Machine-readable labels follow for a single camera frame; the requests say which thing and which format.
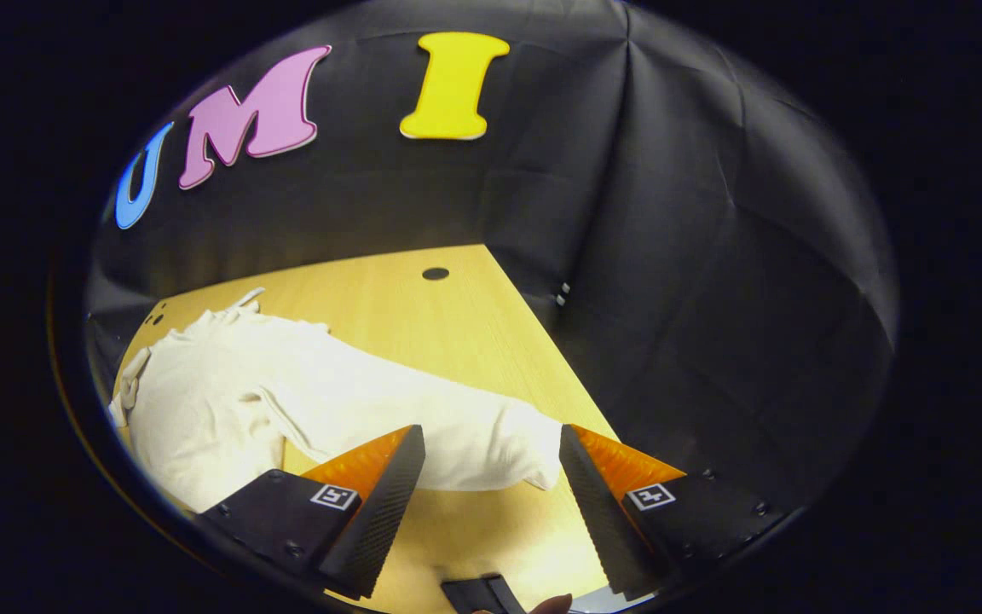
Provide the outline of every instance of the table surface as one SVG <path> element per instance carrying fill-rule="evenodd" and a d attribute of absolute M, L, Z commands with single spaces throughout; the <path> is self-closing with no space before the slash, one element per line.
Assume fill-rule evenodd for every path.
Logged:
<path fill-rule="evenodd" d="M 448 276 L 424 279 L 431 268 L 448 269 Z M 483 245 L 311 264 L 170 297 L 153 307 L 124 362 L 254 287 L 266 288 L 257 297 L 261 314 L 326 322 L 332 335 L 360 350 L 518 397 L 560 422 L 615 438 Z M 129 436 L 125 429 L 121 434 Z M 312 466 L 286 443 L 284 470 L 300 474 Z M 441 582 L 492 572 L 505 576 L 526 610 L 553 595 L 588 594 L 608 584 L 562 470 L 548 492 L 527 483 L 483 493 L 416 490 L 373 597 L 332 597 L 397 614 L 453 614 Z"/>

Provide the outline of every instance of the letter m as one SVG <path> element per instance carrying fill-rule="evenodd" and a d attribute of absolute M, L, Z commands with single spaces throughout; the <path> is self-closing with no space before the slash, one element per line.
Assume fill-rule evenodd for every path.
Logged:
<path fill-rule="evenodd" d="M 328 45 L 314 47 L 281 60 L 243 102 L 229 85 L 199 101 L 188 113 L 192 129 L 180 189 L 199 186 L 214 172 L 214 160 L 207 157 L 208 142 L 223 164 L 233 166 L 253 119 L 257 134 L 245 148 L 252 157 L 288 152 L 312 141 L 316 124 L 305 119 L 305 94 L 313 67 L 330 51 Z"/>

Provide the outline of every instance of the finger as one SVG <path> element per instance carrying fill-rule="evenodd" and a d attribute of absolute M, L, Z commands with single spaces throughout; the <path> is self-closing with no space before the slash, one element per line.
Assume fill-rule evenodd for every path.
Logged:
<path fill-rule="evenodd" d="M 573 601 L 574 597 L 572 595 L 561 594 L 558 597 L 541 602 L 529 614 L 568 614 L 568 611 L 570 611 L 570 602 Z"/>

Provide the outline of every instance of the white t-shirt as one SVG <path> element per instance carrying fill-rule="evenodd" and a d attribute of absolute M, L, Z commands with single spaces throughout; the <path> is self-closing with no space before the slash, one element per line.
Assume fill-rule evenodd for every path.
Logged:
<path fill-rule="evenodd" d="M 533 405 L 258 314 L 252 296 L 144 350 L 110 407 L 128 411 L 145 471 L 196 512 L 280 466 L 284 437 L 325 462 L 410 424 L 424 431 L 421 489 L 556 484 L 561 424 Z"/>

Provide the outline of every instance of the human hand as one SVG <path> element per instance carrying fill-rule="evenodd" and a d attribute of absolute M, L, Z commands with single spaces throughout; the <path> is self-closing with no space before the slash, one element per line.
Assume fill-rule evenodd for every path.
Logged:
<path fill-rule="evenodd" d="M 570 611 L 570 602 L 574 601 L 574 598 L 570 594 L 561 594 L 558 597 L 553 597 L 542 601 L 540 605 L 534 607 L 533 611 L 529 614 L 568 614 Z M 476 610 L 472 614 L 491 614 L 487 610 Z"/>

